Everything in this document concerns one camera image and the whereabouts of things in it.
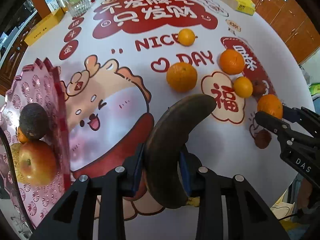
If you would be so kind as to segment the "orange tangerine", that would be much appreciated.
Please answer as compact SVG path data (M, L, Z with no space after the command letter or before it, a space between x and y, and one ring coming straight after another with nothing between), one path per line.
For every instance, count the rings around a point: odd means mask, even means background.
M23 134L20 127L17 129L17 139L20 143L25 144L29 139Z
M186 93L196 86L197 71L191 64L178 62L169 67L166 81L176 92Z
M257 111L265 112L275 118L283 118L283 104L281 101L273 94L263 95L257 104Z
M219 66L228 75L240 74L245 68L243 56L234 49L226 49L219 58Z

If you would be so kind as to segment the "red apple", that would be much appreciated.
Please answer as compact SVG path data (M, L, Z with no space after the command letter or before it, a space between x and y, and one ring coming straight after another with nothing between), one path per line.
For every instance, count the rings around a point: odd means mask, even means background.
M20 172L31 186L46 186L57 173L57 161L52 148L42 140L29 141L19 151Z

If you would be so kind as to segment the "small yellow tangerine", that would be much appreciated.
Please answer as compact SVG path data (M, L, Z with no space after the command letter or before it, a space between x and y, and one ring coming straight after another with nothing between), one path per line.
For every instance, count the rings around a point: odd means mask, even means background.
M183 46L191 46L196 39L194 32L191 29L184 28L178 33L178 42Z
M233 90L241 98L249 98L253 93L252 82L247 77L238 77L233 82Z

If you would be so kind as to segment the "yellow speckled pear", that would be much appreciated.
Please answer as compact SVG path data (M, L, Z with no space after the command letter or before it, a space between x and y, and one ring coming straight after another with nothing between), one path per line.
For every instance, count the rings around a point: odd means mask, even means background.
M21 146L22 146L22 144L20 144L20 143L14 143L10 146L10 149L11 149L12 160L14 163L16 179L20 183L25 183L25 179L20 171L20 162L19 162Z

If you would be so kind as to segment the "dark green avocado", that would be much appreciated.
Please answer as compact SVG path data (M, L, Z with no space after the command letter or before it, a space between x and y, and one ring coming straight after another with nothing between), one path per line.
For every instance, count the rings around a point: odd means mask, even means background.
M20 114L20 129L29 140L40 140L49 131L47 112L38 103L26 105Z

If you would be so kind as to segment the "overripe brown banana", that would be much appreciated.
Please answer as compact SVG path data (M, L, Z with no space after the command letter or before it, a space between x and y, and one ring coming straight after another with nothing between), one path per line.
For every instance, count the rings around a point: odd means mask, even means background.
M145 145L145 181L161 206L178 209L187 204L178 176L180 152L189 133L215 108L216 100L210 95L187 96L169 107L151 131Z

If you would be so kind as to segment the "small red lychee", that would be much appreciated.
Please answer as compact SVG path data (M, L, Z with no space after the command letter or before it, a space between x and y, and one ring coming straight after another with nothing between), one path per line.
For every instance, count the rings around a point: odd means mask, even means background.
M263 96L263 94L265 93L265 90L266 90L265 83L260 80L254 80L252 82L252 85L253 85L252 96L254 96L256 98Z

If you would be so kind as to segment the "yellow tissue pack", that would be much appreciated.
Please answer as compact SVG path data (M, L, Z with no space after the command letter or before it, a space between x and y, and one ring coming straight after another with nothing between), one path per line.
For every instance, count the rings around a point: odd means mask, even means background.
M233 10L253 16L255 13L255 4L252 0L221 0Z

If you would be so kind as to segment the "pink plastic fruit bowl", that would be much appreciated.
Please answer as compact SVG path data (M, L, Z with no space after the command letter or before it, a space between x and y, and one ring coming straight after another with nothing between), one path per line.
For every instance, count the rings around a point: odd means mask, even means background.
M1 182L35 229L71 185L60 68L36 59L22 68L1 107Z

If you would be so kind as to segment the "yellow tin box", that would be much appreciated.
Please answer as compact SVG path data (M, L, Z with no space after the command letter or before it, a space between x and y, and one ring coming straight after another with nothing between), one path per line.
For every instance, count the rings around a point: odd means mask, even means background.
M31 29L24 40L25 43L28 46L33 45L39 38L58 25L63 19L64 15L65 13L61 8L47 15Z

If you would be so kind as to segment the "clear drinking glass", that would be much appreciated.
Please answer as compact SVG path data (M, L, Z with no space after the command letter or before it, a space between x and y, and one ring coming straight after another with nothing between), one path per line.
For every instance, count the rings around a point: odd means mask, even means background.
M66 0L66 4L72 17L83 15L91 7L89 0Z

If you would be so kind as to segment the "small metal tin can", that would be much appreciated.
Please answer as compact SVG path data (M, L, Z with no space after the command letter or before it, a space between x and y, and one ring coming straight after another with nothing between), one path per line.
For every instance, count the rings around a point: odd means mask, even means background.
M66 0L56 0L59 7L63 10L64 13L68 11L67 2Z

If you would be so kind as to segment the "white blue card box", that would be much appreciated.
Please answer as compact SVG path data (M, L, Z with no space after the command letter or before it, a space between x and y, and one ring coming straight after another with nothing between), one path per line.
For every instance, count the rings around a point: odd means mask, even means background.
M59 9L59 4L57 0L44 0L46 5L48 6L50 12L54 12L55 10Z

